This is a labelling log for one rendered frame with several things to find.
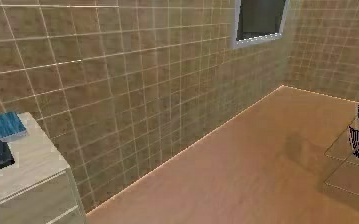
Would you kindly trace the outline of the grey framed window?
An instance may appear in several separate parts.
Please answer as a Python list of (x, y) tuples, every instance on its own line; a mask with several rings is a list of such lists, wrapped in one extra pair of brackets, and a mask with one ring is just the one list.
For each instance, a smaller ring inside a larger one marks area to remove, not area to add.
[(281, 39), (290, 0), (233, 0), (230, 46), (239, 49)]

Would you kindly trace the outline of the pale wooden cabinet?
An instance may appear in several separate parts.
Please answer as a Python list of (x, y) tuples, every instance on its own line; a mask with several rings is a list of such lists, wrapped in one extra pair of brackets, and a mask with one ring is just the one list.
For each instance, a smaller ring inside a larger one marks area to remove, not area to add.
[(70, 165), (30, 113), (19, 118), (26, 134), (0, 169), (0, 224), (87, 224)]

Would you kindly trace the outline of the blue book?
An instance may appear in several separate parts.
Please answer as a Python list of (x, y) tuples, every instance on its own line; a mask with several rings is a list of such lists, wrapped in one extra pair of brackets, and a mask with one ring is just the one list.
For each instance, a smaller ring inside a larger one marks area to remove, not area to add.
[(0, 114), (0, 140), (19, 136), (27, 132), (16, 112)]

